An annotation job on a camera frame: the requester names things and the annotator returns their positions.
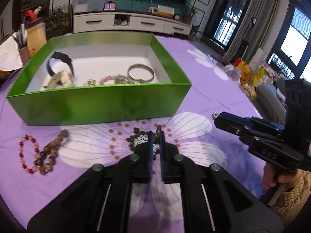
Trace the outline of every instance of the purple tablecloth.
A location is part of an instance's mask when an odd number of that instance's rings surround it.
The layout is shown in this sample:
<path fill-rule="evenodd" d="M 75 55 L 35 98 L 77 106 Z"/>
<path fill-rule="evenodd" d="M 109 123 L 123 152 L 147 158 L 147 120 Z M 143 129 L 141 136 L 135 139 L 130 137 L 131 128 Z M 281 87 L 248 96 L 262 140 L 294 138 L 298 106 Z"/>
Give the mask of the purple tablecloth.
<path fill-rule="evenodd" d="M 27 227 L 30 218 L 69 186 L 94 163 L 105 166 L 132 153 L 131 147 L 146 140 L 145 131 L 162 124 L 168 142 L 196 163 L 217 162 L 254 195 L 262 191 L 264 162 L 250 155 L 236 136 L 216 129 L 213 112 L 230 112 L 242 117 L 258 112 L 220 68 L 185 40 L 157 37 L 192 82 L 174 117 L 73 126 L 29 127 L 12 109 L 6 95 L 15 77 L 0 91 L 0 194 L 17 218 Z M 26 174 L 18 157 L 18 142 L 29 134 L 42 146 L 61 129 L 70 139 L 60 150 L 57 164 L 46 176 Z M 28 166 L 33 162 L 33 147 L 24 146 Z M 150 185 L 135 185 L 132 195 L 129 232 L 182 232 L 182 207 L 177 184 L 163 185 L 159 155 L 155 153 Z"/>

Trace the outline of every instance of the wooden bead bracelet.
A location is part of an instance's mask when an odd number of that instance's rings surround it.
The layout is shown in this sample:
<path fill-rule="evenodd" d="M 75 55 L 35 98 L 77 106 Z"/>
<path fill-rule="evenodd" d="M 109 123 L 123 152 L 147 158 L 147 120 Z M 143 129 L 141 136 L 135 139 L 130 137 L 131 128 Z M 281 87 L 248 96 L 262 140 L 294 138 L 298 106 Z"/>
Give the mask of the wooden bead bracelet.
<path fill-rule="evenodd" d="M 65 137 L 68 137 L 68 131 L 62 130 L 56 139 L 43 147 L 43 151 L 40 152 L 40 157 L 34 161 L 34 164 L 38 167 L 40 174 L 47 174 L 53 170 L 55 158 L 58 156 L 60 143 Z M 49 162 L 44 164 L 44 160 L 47 158 L 47 155 L 51 156 L 48 158 Z"/>

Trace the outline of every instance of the teal wall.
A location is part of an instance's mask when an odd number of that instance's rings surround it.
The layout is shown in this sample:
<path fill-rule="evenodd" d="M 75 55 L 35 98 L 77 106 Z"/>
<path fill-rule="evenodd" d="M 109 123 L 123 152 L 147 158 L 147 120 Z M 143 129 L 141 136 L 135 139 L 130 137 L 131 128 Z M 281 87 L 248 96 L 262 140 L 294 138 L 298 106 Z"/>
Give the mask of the teal wall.
<path fill-rule="evenodd" d="M 174 12 L 182 14 L 183 5 L 168 2 L 165 0 L 152 0 L 151 1 L 140 1 L 140 0 L 112 0 L 116 1 L 116 9 L 120 10 L 134 10 L 147 12 L 150 6 L 158 7 L 158 5 L 168 6 L 174 8 Z"/>

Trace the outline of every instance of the beige sleeve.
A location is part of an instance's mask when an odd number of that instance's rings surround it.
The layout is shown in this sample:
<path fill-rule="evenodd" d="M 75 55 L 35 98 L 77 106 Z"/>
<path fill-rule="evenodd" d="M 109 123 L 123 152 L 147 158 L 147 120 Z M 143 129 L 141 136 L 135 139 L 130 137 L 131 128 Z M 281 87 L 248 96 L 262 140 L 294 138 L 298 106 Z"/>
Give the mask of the beige sleeve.
<path fill-rule="evenodd" d="M 283 192 L 276 203 L 271 206 L 287 227 L 298 215 L 311 193 L 311 174 L 303 172 L 296 186 L 290 192 Z"/>

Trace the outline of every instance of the window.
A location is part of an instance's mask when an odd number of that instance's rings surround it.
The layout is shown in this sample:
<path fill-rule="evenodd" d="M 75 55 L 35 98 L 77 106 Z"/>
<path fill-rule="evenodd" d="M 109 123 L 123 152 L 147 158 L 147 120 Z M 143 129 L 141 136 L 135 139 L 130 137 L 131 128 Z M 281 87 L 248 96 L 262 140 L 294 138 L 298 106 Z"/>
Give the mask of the window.
<path fill-rule="evenodd" d="M 311 82 L 311 16 L 297 0 L 290 0 L 284 24 L 267 62 L 289 79 Z"/>
<path fill-rule="evenodd" d="M 243 20 L 250 0 L 217 0 L 203 35 L 227 50 Z"/>

